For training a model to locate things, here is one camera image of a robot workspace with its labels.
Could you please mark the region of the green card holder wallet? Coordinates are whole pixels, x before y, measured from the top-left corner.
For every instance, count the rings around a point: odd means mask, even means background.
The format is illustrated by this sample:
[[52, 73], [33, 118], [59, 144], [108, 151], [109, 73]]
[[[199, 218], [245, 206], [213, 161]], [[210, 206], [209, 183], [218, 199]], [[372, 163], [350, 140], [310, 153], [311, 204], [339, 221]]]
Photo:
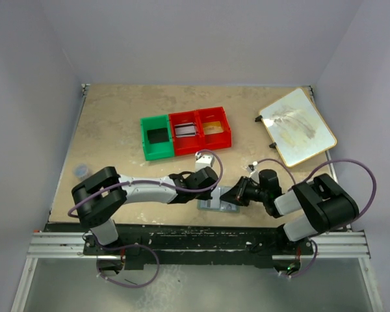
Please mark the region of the green card holder wallet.
[[198, 209], [221, 213], [239, 213], [240, 207], [220, 199], [221, 195], [229, 191], [231, 187], [216, 187], [211, 193], [211, 199], [198, 200]]

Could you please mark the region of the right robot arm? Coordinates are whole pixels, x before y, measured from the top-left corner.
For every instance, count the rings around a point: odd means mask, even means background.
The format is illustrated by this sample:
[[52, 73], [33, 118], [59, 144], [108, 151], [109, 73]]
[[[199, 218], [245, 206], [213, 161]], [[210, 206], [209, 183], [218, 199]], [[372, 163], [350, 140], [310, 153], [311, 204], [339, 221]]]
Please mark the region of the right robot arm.
[[281, 244], [297, 242], [345, 226], [359, 214], [358, 205], [328, 174], [301, 182], [282, 192], [277, 173], [266, 169], [258, 173], [259, 181], [241, 177], [237, 184], [220, 196], [220, 200], [246, 207], [251, 201], [262, 203], [274, 218], [301, 211], [303, 214], [277, 228]]

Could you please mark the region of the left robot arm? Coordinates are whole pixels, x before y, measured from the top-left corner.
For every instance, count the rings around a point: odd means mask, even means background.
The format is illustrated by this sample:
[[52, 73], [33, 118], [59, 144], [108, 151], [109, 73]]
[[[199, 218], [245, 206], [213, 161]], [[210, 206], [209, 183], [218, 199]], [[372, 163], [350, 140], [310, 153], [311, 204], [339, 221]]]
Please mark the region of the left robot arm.
[[71, 190], [74, 207], [68, 216], [78, 218], [102, 246], [119, 239], [112, 215], [125, 204], [158, 202], [165, 204], [208, 200], [220, 182], [217, 174], [206, 166], [195, 172], [170, 174], [153, 179], [120, 175], [108, 166], [85, 179]]

